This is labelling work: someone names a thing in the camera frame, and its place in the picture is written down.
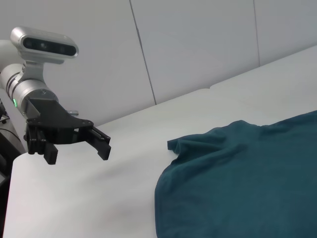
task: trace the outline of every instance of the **black mount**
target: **black mount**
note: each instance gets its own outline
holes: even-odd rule
[[[57,159],[54,144],[73,144],[86,141],[98,151],[98,155],[107,160],[111,147],[110,137],[94,127],[90,120],[71,116],[57,101],[29,99],[27,102],[25,140],[29,154],[44,155],[49,165]]]

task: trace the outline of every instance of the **white wall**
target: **white wall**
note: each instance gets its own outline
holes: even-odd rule
[[[316,0],[255,0],[261,65],[317,45]]]
[[[157,103],[259,66],[253,0],[131,0]]]
[[[45,81],[68,110],[95,124],[154,105],[128,0],[3,0],[0,39],[16,26],[65,34],[79,56],[47,64]]]

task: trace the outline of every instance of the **camera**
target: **camera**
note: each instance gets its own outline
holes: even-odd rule
[[[77,45],[65,35],[20,26],[10,38],[24,60],[63,63],[78,55]]]

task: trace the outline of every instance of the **white table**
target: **white table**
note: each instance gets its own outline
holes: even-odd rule
[[[166,142],[236,120],[263,125],[316,110],[317,48],[99,127],[102,161],[87,143],[58,146],[55,166],[24,154],[13,165],[5,238],[154,238],[154,189],[176,158]]]

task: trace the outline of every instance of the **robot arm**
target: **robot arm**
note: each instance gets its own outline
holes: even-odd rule
[[[78,47],[67,36],[28,27],[14,28],[11,42],[0,41],[1,88],[26,119],[28,153],[44,155],[50,165],[57,158],[54,144],[87,141],[103,160],[111,150],[110,137],[92,121],[70,115],[44,82],[44,63],[62,64],[77,55]]]

